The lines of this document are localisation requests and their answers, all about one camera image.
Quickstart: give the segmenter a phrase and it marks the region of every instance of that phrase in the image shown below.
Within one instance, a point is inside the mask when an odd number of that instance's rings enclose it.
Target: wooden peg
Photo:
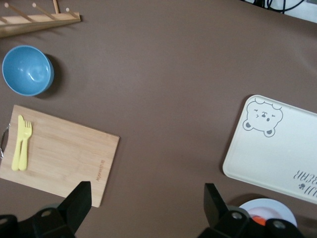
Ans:
[[[78,16],[77,16],[73,11],[71,11],[69,8],[66,8],[66,11],[67,11],[69,14],[71,14],[73,17],[78,18]]]
[[[33,20],[28,15],[26,15],[25,13],[23,13],[20,10],[16,9],[14,6],[9,5],[7,2],[4,4],[4,6],[6,8],[10,8],[11,10],[15,11],[16,13],[18,13],[20,16],[22,16],[23,18],[27,19],[28,21],[33,22]]]
[[[7,23],[8,21],[6,19],[4,19],[3,17],[0,16],[0,21],[2,21],[3,23]]]
[[[58,4],[57,4],[57,0],[53,0],[54,3],[54,8],[55,8],[55,13],[59,14],[59,9],[58,9]]]
[[[44,10],[43,8],[41,8],[40,6],[36,5],[36,3],[34,2],[32,4],[32,6],[34,8],[36,8],[37,10],[41,11],[42,13],[44,13],[46,16],[48,16],[50,19],[55,20],[55,17],[52,16],[52,14],[50,14],[49,12],[47,12],[46,10]]]

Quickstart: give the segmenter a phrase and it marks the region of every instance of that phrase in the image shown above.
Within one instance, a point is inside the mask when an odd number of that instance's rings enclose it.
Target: white cutting board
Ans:
[[[317,204],[317,114],[251,96],[223,171],[233,179]]]
[[[26,171],[11,169],[18,115],[33,126]],[[92,205],[99,207],[118,142],[119,136],[15,105],[0,178],[62,197],[81,181],[90,181]]]

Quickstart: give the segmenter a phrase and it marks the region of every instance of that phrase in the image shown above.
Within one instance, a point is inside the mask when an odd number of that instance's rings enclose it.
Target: bamboo cutting board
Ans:
[[[18,115],[33,126],[26,171],[11,169]],[[119,136],[15,105],[0,178],[62,197],[79,182],[90,181],[92,205],[99,207],[118,142]]]

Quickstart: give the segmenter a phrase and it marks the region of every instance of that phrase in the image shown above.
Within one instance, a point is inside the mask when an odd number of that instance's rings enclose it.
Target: plastic fork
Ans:
[[[28,164],[28,139],[32,135],[32,125],[28,120],[25,121],[21,155],[19,161],[19,169],[26,170]]]

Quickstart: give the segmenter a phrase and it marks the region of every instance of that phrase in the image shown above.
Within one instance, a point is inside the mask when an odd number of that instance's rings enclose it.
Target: dish rack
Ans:
[[[34,2],[32,7],[42,14],[27,15],[6,2],[4,7],[14,11],[18,15],[0,16],[0,38],[68,25],[81,21],[78,12],[73,12],[69,8],[66,8],[66,13],[60,13],[57,0],[53,0],[53,4],[55,13],[49,13]]]

